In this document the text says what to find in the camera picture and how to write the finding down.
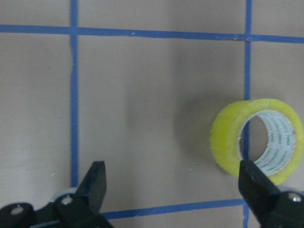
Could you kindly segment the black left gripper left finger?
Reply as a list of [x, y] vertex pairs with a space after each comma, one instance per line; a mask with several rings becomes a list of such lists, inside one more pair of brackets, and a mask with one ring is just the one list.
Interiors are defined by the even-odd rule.
[[98, 214], [106, 194], [106, 169], [104, 161], [94, 161], [76, 190], [85, 204]]

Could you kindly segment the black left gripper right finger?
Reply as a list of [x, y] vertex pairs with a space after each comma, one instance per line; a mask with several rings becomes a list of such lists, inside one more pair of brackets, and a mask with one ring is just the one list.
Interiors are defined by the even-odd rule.
[[274, 210], [281, 191], [251, 160], [242, 160], [239, 166], [238, 190], [263, 225]]

